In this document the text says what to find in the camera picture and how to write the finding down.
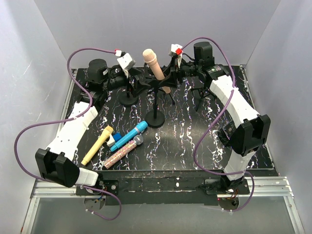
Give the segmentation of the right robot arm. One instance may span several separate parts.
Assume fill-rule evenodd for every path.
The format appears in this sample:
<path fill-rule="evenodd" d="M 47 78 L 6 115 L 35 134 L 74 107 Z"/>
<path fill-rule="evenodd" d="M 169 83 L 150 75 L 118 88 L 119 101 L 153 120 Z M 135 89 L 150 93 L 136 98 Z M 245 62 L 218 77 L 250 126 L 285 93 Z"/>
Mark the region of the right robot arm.
<path fill-rule="evenodd" d="M 175 87 L 184 77 L 198 77 L 204 84 L 202 93 L 218 98 L 232 120 L 218 131 L 220 141 L 231 148 L 229 161 L 222 172 L 217 173 L 219 181 L 207 182 L 205 188 L 231 194 L 247 184 L 244 178 L 248 163 L 254 154 L 266 143 L 271 120 L 268 115 L 261 115 L 242 96 L 235 86 L 232 68 L 225 69 L 215 64 L 213 47 L 207 41 L 194 44 L 194 59 L 184 63 L 183 46 L 172 44 L 169 56 L 171 62 L 166 70 L 158 71 L 163 75 L 166 86 Z"/>

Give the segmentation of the cream yellow microphone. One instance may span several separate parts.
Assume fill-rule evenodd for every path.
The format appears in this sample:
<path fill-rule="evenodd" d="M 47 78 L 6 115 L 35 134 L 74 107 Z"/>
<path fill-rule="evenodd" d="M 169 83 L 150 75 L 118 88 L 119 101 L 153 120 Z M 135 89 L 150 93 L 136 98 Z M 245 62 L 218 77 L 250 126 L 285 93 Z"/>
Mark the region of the cream yellow microphone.
<path fill-rule="evenodd" d="M 103 143 L 110 137 L 113 131 L 114 130 L 111 126 L 107 126 L 104 128 L 104 130 L 102 131 L 97 141 L 93 144 L 91 149 L 87 152 L 87 154 L 81 161 L 81 164 L 83 166 L 86 166 L 86 164 L 90 162 L 90 160 L 93 158 L 95 153 L 99 150 L 99 148 L 103 145 Z"/>

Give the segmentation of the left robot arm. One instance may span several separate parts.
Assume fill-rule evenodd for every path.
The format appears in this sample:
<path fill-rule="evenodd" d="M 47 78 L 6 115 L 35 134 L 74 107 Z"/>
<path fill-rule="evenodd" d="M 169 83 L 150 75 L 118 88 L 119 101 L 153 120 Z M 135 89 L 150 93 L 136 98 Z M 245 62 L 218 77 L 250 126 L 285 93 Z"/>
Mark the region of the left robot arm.
<path fill-rule="evenodd" d="M 122 76 L 110 78 L 106 61 L 99 58 L 89 62 L 88 76 L 91 80 L 86 83 L 86 90 L 91 97 L 80 97 L 70 115 L 73 120 L 64 124 L 46 149 L 38 149 L 35 158 L 43 179 L 68 188 L 86 185 L 91 194 L 98 195 L 104 188 L 99 174 L 78 167 L 72 160 L 85 131 L 97 117 L 107 98 L 105 88 L 121 87 L 125 83 L 125 78 Z"/>

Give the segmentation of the black tripod shock-mount stand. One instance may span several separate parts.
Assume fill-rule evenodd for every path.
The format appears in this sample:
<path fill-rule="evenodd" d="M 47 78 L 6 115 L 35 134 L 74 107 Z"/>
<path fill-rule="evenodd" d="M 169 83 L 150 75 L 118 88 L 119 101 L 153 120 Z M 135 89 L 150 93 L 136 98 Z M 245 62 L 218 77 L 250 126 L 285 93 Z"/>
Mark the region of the black tripod shock-mount stand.
<path fill-rule="evenodd" d="M 154 76 L 152 76 L 151 74 L 149 74 L 149 75 L 145 75 L 144 77 L 145 77 L 146 79 L 152 79 Z M 174 100 L 174 98 L 173 98 L 173 96 L 172 96 L 171 93 L 166 93 L 162 87 L 159 87 L 158 90 L 161 91 L 161 92 L 163 92 L 164 95 L 168 95 L 168 96 L 171 98 L 171 100 L 172 100 L 172 105 L 175 105 L 175 104 L 176 104 L 176 102 L 175 102 L 175 100 Z M 151 94 L 152 92 L 153 92 L 153 90 L 150 89 L 150 90 L 147 92 L 147 94 L 149 95 L 149 94 Z"/>

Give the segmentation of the black round-base mic stand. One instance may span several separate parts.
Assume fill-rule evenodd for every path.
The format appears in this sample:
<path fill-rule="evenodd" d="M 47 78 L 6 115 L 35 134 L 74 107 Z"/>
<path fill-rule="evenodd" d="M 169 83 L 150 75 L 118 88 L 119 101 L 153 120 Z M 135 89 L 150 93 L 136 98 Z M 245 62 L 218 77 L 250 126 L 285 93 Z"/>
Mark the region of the black round-base mic stand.
<path fill-rule="evenodd" d="M 118 96 L 118 100 L 120 102 L 121 105 L 123 105 L 124 107 L 130 107 L 132 105 L 136 105 L 138 102 L 138 97 L 134 97 L 134 95 L 132 94 L 132 84 L 130 83 L 130 79 L 127 79 L 126 82 L 126 91 L 122 92 L 119 96 Z"/>

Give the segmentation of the pink microphone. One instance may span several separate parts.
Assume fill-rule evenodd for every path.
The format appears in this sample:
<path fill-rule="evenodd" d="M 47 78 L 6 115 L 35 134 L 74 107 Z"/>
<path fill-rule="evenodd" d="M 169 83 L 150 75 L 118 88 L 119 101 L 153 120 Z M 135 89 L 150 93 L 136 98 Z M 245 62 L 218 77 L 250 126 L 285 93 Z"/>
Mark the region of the pink microphone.
<path fill-rule="evenodd" d="M 165 76 L 157 61 L 157 56 L 152 49 L 145 49 L 142 52 L 144 62 L 151 68 L 155 78 L 157 80 L 164 80 Z"/>

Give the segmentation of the cyan blue microphone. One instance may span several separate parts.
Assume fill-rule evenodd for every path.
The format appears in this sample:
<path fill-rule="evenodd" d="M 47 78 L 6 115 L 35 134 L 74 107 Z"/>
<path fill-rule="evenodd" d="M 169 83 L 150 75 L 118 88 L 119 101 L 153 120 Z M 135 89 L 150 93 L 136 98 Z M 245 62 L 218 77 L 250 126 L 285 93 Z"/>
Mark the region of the cyan blue microphone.
<path fill-rule="evenodd" d="M 147 126 L 148 126 L 148 123 L 146 121 L 142 121 L 139 124 L 137 124 L 135 128 L 133 128 L 126 135 L 124 135 L 119 141 L 117 141 L 110 148 L 110 151 L 114 152 L 115 150 L 120 149 L 123 145 L 125 145 L 127 142 L 129 142 L 131 139 L 133 139 L 136 135 L 143 132 L 147 128 Z"/>

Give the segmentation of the glitter rhinestone microphone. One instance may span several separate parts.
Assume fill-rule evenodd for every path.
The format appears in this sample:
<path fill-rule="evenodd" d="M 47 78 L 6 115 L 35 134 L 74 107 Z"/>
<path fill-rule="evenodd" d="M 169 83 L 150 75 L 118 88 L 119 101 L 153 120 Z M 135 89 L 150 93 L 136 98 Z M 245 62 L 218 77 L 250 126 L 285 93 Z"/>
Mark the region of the glitter rhinestone microphone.
<path fill-rule="evenodd" d="M 126 145 L 124 145 L 121 149 L 119 149 L 116 153 L 110 156 L 104 162 L 104 167 L 109 169 L 115 163 L 117 163 L 120 159 L 126 156 L 129 152 L 131 152 L 136 146 L 139 146 L 143 143 L 143 136 L 137 135 L 131 141 L 129 141 Z"/>

